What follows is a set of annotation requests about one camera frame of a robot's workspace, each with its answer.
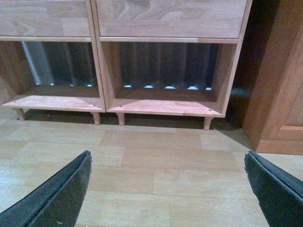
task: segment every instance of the wooden door panel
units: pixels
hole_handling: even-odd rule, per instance
[[[100,36],[239,38],[246,0],[97,0]]]
[[[270,140],[303,140],[303,21],[265,131]]]

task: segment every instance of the floor plank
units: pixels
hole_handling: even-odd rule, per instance
[[[152,147],[199,149],[200,139],[197,134],[107,131],[101,140],[103,146]]]
[[[122,166],[239,172],[233,153],[203,149],[127,147]]]

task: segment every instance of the open cubby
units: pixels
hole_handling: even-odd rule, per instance
[[[23,108],[105,112],[90,43],[0,42],[0,101]]]
[[[101,42],[100,49],[108,112],[123,120],[124,113],[225,116],[237,44]]]

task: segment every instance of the wooden shoe cabinet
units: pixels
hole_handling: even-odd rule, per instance
[[[92,112],[97,124],[99,116],[95,113],[105,111],[117,113],[120,125],[125,123],[125,113],[201,116],[208,130],[214,117],[225,117],[251,2],[0,1],[0,18],[5,21],[0,25],[4,69],[0,74],[4,90],[1,100],[5,106],[15,108],[20,118],[22,108]],[[17,48],[13,41],[23,40],[91,42],[98,89],[36,87],[19,53],[14,52],[14,56],[9,51],[12,46]],[[211,89],[124,87],[120,54],[123,42],[218,44]],[[15,69],[5,68],[9,62],[17,65]]]

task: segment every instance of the cabinet door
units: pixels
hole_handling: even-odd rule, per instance
[[[293,45],[266,128],[270,140],[303,140],[303,23]]]
[[[84,0],[0,0],[0,36],[90,37]]]
[[[95,0],[100,36],[239,38],[246,0]]]

